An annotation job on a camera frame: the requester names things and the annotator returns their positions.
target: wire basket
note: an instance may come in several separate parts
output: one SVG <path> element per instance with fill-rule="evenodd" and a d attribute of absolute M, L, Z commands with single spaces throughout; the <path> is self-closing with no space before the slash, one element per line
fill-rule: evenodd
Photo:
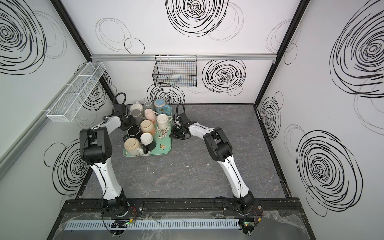
<path fill-rule="evenodd" d="M 105 71 L 102 62 L 88 62 L 73 76 L 63 95 L 48 111 L 53 122 L 71 122 Z"/>
<path fill-rule="evenodd" d="M 168 83 L 178 87 L 196 87 L 196 55 L 157 55 L 152 78 L 155 86 Z"/>

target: blue mug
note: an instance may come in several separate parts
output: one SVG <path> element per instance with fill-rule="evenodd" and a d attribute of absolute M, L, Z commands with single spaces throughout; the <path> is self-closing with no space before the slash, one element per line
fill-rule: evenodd
<path fill-rule="evenodd" d="M 172 115 L 172 108 L 169 104 L 166 104 L 166 102 L 163 99 L 158 99 L 155 101 L 155 108 L 156 112 L 160 114 L 167 114 L 168 116 Z"/>

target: aluminum rail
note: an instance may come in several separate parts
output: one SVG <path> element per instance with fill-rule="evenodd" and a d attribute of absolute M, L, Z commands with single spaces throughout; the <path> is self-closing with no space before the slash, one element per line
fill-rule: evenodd
<path fill-rule="evenodd" d="M 92 61 L 210 61 L 210 60 L 276 60 L 276 53 L 224 53 L 224 54 L 112 54 L 92 55 Z"/>

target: gray mug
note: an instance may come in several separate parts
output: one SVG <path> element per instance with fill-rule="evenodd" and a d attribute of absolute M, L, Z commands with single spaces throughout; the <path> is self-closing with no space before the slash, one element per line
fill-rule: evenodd
<path fill-rule="evenodd" d="M 146 101 L 144 103 L 144 109 L 145 110 L 152 109 L 153 111 L 155 111 L 155 105 L 153 105 L 153 103 L 151 101 Z"/>
<path fill-rule="evenodd" d="M 140 109 L 134 109 L 131 111 L 132 117 L 136 119 L 136 125 L 140 126 L 141 122 L 144 120 L 147 120 L 144 116 L 143 113 L 141 112 Z"/>

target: pink mug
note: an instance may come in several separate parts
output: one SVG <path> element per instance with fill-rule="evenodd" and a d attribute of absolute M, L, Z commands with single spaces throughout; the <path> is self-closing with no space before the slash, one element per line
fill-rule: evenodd
<path fill-rule="evenodd" d="M 152 109 L 148 108 L 144 112 L 144 116 L 146 119 L 151 120 L 153 124 L 156 124 L 156 114 L 159 115 L 159 113 L 153 111 Z"/>

